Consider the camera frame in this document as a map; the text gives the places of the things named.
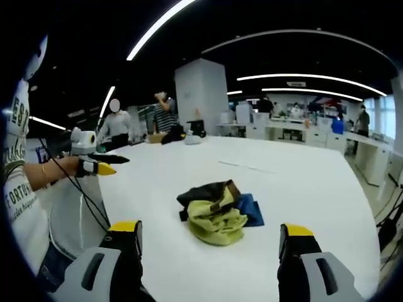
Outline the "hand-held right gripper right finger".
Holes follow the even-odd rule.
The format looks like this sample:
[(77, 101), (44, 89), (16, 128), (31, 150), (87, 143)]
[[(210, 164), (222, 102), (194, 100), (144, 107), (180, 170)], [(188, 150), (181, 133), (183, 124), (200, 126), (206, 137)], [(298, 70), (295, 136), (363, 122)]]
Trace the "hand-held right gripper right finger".
[(314, 234), (304, 226), (280, 227), (280, 301), (364, 301), (355, 278), (332, 253), (323, 252)]

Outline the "person's left hand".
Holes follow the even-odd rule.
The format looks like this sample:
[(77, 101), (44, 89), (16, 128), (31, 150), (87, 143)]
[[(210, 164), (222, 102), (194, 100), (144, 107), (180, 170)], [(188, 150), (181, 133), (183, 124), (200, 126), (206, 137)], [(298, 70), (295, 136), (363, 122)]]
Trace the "person's left hand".
[(69, 176), (76, 176), (79, 169), (79, 160), (77, 156), (67, 156), (59, 160), (61, 167)]

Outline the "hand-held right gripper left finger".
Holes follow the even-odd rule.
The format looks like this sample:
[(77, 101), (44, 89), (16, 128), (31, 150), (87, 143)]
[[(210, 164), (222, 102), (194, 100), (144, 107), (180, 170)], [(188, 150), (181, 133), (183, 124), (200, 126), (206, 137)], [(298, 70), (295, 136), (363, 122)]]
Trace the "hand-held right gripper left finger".
[(120, 221), (72, 262), (52, 300), (154, 301), (142, 276), (142, 222)]

